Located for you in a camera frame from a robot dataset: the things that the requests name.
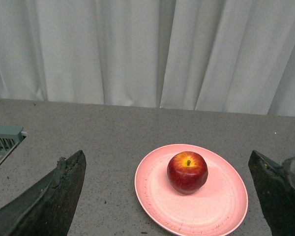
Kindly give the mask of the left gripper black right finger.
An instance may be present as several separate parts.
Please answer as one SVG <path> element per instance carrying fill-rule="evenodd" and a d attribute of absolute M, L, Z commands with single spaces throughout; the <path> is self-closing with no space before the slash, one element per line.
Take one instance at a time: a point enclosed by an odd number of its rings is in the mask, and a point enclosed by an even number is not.
<path fill-rule="evenodd" d="M 282 164 L 254 150 L 249 170 L 273 236 L 295 236 L 295 183 Z"/>

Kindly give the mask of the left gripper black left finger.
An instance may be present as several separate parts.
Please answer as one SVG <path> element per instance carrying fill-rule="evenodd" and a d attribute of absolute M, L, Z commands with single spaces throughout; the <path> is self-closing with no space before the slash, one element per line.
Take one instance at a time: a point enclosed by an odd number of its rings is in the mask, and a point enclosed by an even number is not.
<path fill-rule="evenodd" d="M 65 236 L 82 191 L 82 150 L 60 158 L 57 167 L 0 209 L 0 236 Z"/>

